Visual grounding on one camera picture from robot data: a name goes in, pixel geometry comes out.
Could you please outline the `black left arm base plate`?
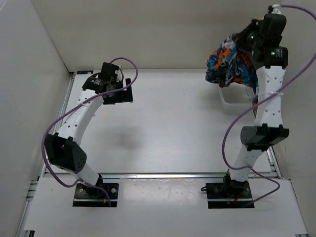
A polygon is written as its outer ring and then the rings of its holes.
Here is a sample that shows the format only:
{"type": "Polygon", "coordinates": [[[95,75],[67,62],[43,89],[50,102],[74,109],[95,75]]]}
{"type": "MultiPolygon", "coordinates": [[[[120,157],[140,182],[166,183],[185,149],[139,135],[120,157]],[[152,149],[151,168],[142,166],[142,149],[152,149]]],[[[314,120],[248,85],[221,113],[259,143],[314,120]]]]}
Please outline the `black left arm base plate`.
{"type": "Polygon", "coordinates": [[[92,189],[81,183],[77,184],[73,207],[117,207],[119,183],[104,183],[103,189],[109,195],[111,204],[102,190],[92,189]]]}

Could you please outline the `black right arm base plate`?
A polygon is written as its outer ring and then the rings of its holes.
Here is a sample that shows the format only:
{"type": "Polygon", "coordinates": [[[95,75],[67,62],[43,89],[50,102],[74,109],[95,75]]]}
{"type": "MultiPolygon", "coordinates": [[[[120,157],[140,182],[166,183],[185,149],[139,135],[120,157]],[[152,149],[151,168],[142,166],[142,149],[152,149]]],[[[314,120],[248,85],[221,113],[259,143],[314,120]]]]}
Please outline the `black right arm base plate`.
{"type": "Polygon", "coordinates": [[[249,184],[242,189],[227,191],[223,183],[206,183],[200,190],[206,193],[208,209],[254,208],[249,184]]]}

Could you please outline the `colourful patterned shorts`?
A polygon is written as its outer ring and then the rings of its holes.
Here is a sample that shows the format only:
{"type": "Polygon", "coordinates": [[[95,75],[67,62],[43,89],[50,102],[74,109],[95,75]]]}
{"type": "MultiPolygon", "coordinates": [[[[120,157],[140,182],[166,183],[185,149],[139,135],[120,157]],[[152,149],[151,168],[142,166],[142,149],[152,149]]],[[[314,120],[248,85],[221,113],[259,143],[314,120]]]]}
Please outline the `colourful patterned shorts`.
{"type": "Polygon", "coordinates": [[[243,84],[254,92],[258,86],[256,70],[246,51],[236,43],[237,33],[229,35],[211,53],[206,61],[205,80],[219,85],[220,88],[228,87],[232,83],[243,84]]]}

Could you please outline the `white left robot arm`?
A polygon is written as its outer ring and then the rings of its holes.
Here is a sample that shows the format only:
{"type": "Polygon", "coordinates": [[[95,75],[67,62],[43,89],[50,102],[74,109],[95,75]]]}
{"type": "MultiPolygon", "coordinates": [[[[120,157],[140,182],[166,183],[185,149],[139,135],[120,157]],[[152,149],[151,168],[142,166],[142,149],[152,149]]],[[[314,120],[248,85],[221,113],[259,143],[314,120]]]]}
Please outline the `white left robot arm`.
{"type": "Polygon", "coordinates": [[[102,177],[87,164],[87,155],[80,146],[81,140],[102,105],[133,102],[131,86],[134,82],[134,79],[123,79],[119,71],[112,75],[93,74],[83,84],[76,106],[60,118],[63,122],[60,128],[54,134],[46,131],[42,141],[43,159],[61,185],[67,186],[54,173],[52,166],[70,173],[77,182],[87,185],[86,191],[93,198],[102,195],[102,177]]]}

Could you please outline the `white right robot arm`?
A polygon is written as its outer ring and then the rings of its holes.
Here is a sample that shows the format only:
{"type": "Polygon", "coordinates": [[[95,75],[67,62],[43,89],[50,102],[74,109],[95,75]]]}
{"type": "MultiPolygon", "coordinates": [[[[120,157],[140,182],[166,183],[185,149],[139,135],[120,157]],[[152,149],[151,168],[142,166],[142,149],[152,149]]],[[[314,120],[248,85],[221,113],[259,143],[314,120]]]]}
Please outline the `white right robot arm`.
{"type": "Polygon", "coordinates": [[[242,128],[242,147],[223,178],[222,193],[230,198],[246,189],[249,173],[257,159],[289,135],[289,129],[283,127],[282,94],[279,91],[288,65],[288,50],[279,45],[285,25],[285,16],[268,13],[261,20],[253,19],[233,37],[234,43],[249,52],[251,59],[262,67],[256,71],[258,102],[254,124],[242,128]]]}

